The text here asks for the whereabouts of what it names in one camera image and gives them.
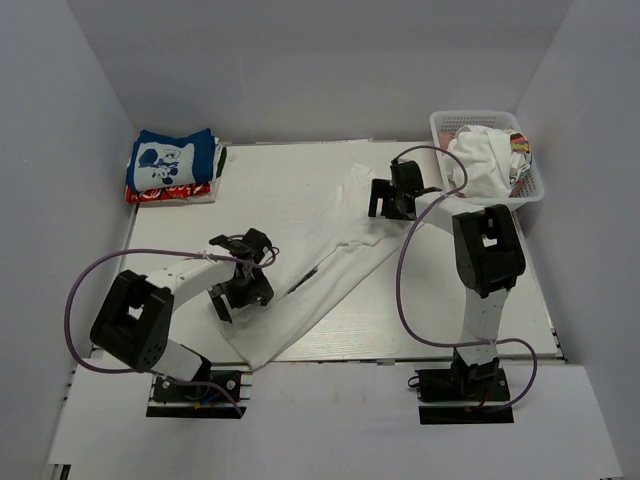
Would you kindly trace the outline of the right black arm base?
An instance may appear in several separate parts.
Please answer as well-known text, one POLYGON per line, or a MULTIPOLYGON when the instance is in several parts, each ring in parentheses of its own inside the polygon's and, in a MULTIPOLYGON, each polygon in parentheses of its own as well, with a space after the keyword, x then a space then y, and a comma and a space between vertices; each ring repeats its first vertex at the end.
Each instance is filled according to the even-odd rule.
POLYGON ((448 369, 421 369, 408 379, 407 386, 417 393, 421 425, 512 424, 511 407, 494 411, 511 400, 502 368, 494 379, 483 380, 462 391, 448 369))

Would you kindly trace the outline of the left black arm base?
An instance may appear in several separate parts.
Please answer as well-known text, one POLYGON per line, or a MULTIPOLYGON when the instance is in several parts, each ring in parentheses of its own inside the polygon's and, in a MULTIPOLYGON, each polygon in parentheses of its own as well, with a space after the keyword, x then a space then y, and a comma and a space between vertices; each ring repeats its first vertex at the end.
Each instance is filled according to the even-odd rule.
POLYGON ((251 397, 253 373, 247 367, 214 366, 212 386, 182 386, 165 377, 153 380, 146 416, 170 419, 239 420, 251 397))

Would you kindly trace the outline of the white t-shirt with colourful print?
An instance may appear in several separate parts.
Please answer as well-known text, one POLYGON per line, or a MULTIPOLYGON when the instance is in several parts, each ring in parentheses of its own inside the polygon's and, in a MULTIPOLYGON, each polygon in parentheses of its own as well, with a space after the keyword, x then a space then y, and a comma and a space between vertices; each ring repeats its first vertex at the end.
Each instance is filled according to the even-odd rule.
POLYGON ((464 125, 438 140, 465 167, 468 182, 460 193, 466 197, 510 197, 531 167, 532 148, 519 131, 464 125))

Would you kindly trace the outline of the white t-shirt with robot print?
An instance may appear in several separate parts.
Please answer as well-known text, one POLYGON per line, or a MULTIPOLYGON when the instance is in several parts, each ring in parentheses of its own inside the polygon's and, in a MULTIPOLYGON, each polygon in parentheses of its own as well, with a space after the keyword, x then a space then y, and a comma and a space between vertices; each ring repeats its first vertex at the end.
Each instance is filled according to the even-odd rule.
POLYGON ((373 171, 352 166, 311 223, 265 270, 274 297, 221 323, 225 340, 258 370, 297 342, 403 242, 408 224, 371 218, 373 171))

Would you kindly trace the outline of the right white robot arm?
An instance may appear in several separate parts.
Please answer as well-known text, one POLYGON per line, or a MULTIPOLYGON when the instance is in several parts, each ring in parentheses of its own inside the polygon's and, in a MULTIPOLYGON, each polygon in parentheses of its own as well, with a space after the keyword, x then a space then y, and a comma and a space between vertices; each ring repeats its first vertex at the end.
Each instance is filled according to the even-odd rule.
POLYGON ((414 161, 394 160, 391 178, 371 181, 368 216, 412 224, 403 246, 421 224, 430 224, 453 238, 455 266, 466 301, 460 340, 452 348, 461 367, 451 374, 453 390, 472 399, 484 391, 483 368, 497 368, 499 327, 506 300, 526 267, 525 256, 508 207, 470 204, 438 188, 426 188, 414 161))

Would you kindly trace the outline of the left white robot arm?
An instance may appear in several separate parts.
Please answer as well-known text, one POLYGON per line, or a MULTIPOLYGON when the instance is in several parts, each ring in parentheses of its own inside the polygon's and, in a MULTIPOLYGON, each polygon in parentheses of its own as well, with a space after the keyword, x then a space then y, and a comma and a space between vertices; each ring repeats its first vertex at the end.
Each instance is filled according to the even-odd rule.
POLYGON ((231 323, 233 310, 266 306, 274 291, 263 269, 276 249, 263 232, 219 235, 201 254, 149 274, 118 274, 90 332, 91 342, 138 373, 176 380, 188 398, 199 399, 211 387, 211 362, 169 339, 173 314, 206 293, 219 320, 231 323))

